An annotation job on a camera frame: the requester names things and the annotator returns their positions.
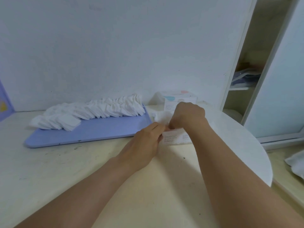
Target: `purple tray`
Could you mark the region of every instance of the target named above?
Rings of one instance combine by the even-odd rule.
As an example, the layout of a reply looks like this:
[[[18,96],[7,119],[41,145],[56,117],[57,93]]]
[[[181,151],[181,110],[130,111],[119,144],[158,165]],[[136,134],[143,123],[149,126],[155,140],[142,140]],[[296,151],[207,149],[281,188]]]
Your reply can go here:
[[[73,131],[36,129],[34,133],[25,140],[25,145],[29,148],[38,148],[132,137],[136,132],[152,123],[145,107],[144,109],[146,113],[143,116],[82,120],[81,124]]]

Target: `tabletop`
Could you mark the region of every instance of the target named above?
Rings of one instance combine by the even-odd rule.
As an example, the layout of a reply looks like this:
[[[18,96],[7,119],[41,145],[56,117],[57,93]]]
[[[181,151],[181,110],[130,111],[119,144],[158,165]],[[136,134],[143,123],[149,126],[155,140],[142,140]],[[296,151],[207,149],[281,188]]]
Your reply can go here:
[[[243,126],[199,103],[215,132],[269,186],[272,168],[261,144]],[[146,106],[149,113],[160,106]],[[11,228],[117,155],[131,138],[29,149],[29,121],[41,111],[0,122],[0,227]],[[193,145],[161,146],[144,169],[116,192],[97,227],[218,227]]]

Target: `person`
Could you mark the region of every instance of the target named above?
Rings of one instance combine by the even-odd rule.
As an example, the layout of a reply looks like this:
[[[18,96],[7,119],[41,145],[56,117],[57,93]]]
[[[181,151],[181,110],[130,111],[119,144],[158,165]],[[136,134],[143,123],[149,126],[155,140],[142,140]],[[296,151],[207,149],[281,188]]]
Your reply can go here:
[[[184,128],[190,136],[211,205],[222,227],[304,227],[302,217],[212,130],[203,108],[179,103],[169,128]],[[142,129],[119,155],[16,227],[91,227],[124,181],[150,163],[165,129],[157,122]]]

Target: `yellow sticker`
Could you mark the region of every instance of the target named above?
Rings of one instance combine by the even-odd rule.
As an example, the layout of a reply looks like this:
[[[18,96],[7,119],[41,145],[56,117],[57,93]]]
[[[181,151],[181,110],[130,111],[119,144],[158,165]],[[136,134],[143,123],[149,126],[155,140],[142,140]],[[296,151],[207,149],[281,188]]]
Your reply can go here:
[[[8,110],[8,108],[5,104],[5,102],[0,100],[0,112],[6,111],[6,110]]]

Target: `frosted glass door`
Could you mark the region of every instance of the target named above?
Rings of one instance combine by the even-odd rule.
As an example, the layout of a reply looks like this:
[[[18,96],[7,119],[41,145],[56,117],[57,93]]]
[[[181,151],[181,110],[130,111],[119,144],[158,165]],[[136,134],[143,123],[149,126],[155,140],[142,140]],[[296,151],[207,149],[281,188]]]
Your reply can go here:
[[[304,137],[304,0],[294,0],[242,124],[260,142]]]

